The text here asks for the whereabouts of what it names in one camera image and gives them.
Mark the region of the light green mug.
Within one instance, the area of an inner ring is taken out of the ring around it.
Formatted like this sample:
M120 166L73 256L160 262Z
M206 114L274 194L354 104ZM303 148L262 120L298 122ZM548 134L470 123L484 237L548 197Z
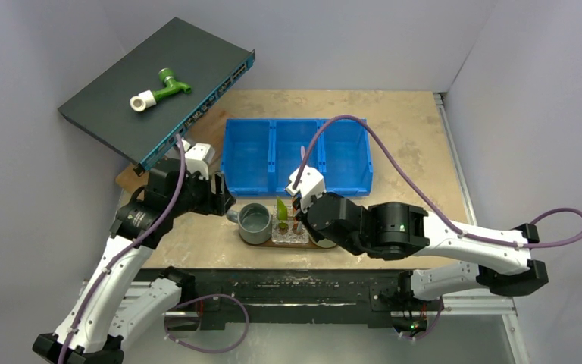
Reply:
M328 240L328 239L321 239L321 240L313 239L312 243L321 249L331 249L331 248L334 248L336 246L336 243L334 243L332 240Z

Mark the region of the clear plastic blister pack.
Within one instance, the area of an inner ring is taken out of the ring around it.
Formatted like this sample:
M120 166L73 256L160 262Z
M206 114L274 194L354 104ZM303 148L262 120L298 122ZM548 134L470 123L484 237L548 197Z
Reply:
M301 235L295 235L292 232L292 226L293 226L293 222L294 222L294 212L295 210L293 209L292 206L286 206L288 209L288 219L287 219L287 223L288 223L288 229L285 231L279 231L277 228L277 224L278 224L278 219L277 219L277 206L273 207L273 212L272 212L272 235L271 235L271 239L273 241L287 241L287 242L298 242L301 240L306 240L307 238L309 238L309 234L307 232L307 230L304 228L303 226L303 232Z

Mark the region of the grey mug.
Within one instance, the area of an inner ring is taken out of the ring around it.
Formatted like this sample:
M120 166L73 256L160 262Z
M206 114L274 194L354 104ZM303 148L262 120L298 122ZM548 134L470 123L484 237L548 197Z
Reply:
M249 203L239 211L230 210L226 217L238 225L240 238L249 245L262 245L272 238L272 215L260 203Z

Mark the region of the green toothpaste tube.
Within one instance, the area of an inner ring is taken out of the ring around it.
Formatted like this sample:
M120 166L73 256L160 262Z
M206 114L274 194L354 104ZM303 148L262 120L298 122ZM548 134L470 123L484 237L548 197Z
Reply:
M285 231L288 229L288 209L285 202L278 196L277 197L277 228L279 231Z

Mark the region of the blue divided plastic bin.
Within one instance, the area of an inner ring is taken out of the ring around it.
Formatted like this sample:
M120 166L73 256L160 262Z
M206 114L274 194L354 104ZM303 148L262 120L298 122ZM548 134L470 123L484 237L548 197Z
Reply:
M221 171L234 196L283 196L301 151L323 119L229 119L224 132ZM367 196L374 166L369 136L349 119L332 124L311 151L308 166L323 174L328 191Z

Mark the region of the brown oval wooden tray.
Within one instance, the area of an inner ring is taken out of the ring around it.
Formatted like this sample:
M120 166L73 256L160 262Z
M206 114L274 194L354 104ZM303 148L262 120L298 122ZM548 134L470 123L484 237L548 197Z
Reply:
M269 239L269 240L267 240L263 243L260 243L260 244L247 243L245 240L243 242L249 246L281 248L281 249L332 249L335 247L334 243L328 245L327 247L318 246L310 238L307 238L306 240L301 240L298 242L273 241L272 239Z

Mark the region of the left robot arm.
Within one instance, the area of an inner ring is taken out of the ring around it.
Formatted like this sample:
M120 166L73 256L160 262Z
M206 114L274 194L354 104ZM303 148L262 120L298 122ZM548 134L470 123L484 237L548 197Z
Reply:
M169 309L202 313L195 277L173 266L126 309L120 305L175 218L188 212L223 216L235 201L223 173L205 177L191 159L159 162L147 184L117 210L101 260L77 303L53 332L36 338L33 352L49 363L121 363Z

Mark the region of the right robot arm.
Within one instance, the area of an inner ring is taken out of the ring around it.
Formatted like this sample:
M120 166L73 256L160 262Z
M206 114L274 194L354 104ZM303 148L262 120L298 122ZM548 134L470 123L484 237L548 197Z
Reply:
M358 206L336 193L293 198L295 218L315 241L329 240L354 256L401 260L439 256L454 263L415 269L399 279L397 303L412 309L445 294L486 288L504 297L522 297L549 281L546 264L532 259L529 245L538 237L525 224L510 231L488 230L489 237L511 237L514 246L484 243L454 232L443 220L419 206L385 202Z

